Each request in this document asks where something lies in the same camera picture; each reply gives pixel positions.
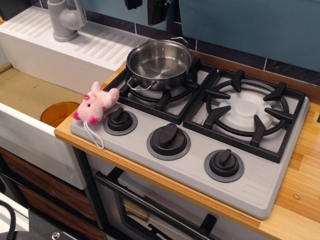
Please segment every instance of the pink plush toy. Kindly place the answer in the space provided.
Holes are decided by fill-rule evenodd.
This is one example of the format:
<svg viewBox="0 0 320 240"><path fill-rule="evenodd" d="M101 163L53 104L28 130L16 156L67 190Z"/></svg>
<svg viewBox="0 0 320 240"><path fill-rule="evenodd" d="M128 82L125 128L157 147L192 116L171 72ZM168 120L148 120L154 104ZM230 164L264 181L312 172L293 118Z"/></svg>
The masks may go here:
<svg viewBox="0 0 320 240"><path fill-rule="evenodd" d="M101 90L100 83L95 81L91 91L83 96L82 103L73 117L88 124L97 124L101 121L104 112L116 104L119 94L117 88L112 88L109 92Z"/></svg>

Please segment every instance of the faucet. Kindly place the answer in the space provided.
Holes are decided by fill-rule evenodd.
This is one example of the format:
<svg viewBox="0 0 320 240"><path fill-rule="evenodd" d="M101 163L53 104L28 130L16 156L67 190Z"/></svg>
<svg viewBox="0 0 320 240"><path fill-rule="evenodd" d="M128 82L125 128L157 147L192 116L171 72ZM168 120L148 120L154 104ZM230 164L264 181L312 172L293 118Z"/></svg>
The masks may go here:
<svg viewBox="0 0 320 240"><path fill-rule="evenodd" d="M78 36L86 24L80 0L73 0L76 10L68 9L66 0L48 0L48 10L53 27L53 37L58 42L68 42Z"/></svg>

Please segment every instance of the blue wall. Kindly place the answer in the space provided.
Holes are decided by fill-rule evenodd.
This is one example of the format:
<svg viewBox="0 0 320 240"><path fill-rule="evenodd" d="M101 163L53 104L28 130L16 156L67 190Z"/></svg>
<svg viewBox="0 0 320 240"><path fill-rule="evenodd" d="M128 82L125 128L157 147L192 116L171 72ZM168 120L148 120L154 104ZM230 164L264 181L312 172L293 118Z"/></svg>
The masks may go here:
<svg viewBox="0 0 320 240"><path fill-rule="evenodd" d="M320 0L180 0L183 35L320 72Z"/></svg>
<svg viewBox="0 0 320 240"><path fill-rule="evenodd" d="M75 5L73 0L66 2L68 5ZM152 26L153 28L165 31L169 29L174 22L175 2L176 0L171 0L166 21ZM148 26L147 3L148 0L142 0L142 6L128 10L124 0L81 0L83 9L145 26Z"/></svg>

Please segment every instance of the black burner grate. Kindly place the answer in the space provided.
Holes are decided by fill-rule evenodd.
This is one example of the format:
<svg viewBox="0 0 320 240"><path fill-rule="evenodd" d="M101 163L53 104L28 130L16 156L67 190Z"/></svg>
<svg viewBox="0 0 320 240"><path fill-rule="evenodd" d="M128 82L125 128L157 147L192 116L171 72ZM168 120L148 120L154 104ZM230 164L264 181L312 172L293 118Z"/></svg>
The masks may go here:
<svg viewBox="0 0 320 240"><path fill-rule="evenodd" d="M197 83L198 71L204 71L208 73L207 77L201 84ZM191 67L188 70L187 79L182 85L182 87L185 88L185 91L174 96L172 96L170 91L164 91L160 98L153 98L131 90L131 88L126 84L126 81L128 81L130 78L131 73L126 68L104 89L104 91L109 91L111 88L118 88L120 91L120 97L118 100L119 103L169 122L181 124L188 111L191 109L193 102L201 92L201 89L203 89L205 85L215 77L216 73L217 68L215 66L203 64L201 63L200 58L195 57L192 61ZM187 102L179 113L173 114L172 112L168 111L167 106L169 103L173 103L175 101L177 102L183 98L186 98Z"/></svg>
<svg viewBox="0 0 320 240"><path fill-rule="evenodd" d="M222 77L230 80L223 81L220 83L219 80ZM275 126L271 127L270 129L266 129L258 115L254 116L253 132L234 129L220 120L220 118L231 109L231 106L212 108L212 100L230 99L231 96L221 91L221 89L223 89L226 86L231 86L235 92L241 93L242 84L246 84L257 89L268 91L269 94L267 94L263 98L265 102L279 102L279 104L282 106L282 110L267 107L264 109L266 113L278 119L279 122ZM262 158L268 159L275 163L279 163L281 160L285 147L288 143L290 134L292 132L296 117L299 114L301 105L306 96L306 94L303 92L287 88L286 84L283 82L280 82L278 85L276 85L266 81L245 76L245 72L242 70L232 72L225 69L221 69L215 76L215 78L207 85L207 87L202 89L199 95L200 98L194 104L193 108L190 110L189 114L183 121L184 127L201 133L203 135L206 135L208 137L211 137L213 139L217 139L236 148L242 149L246 152L250 152ZM297 105L295 107L294 113L289 112L290 107L285 97L297 100ZM208 117L204 120L202 124L193 121L193 119L203 104L206 104ZM224 131L214 128L215 125L219 126ZM285 135L283 137L278 152L274 152L260 146L260 142L265 136L272 135L280 129L285 130ZM241 137L237 136L249 137L251 138L251 140L248 142L243 140Z"/></svg>

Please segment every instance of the oven window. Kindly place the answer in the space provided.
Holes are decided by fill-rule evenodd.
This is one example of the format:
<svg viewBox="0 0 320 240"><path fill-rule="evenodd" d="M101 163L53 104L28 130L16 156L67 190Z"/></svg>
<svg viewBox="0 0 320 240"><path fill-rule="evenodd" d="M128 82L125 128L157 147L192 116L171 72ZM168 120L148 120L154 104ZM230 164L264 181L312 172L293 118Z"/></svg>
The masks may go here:
<svg viewBox="0 0 320 240"><path fill-rule="evenodd" d="M117 195L122 223L152 240L193 240L191 236L151 214L130 200Z"/></svg>

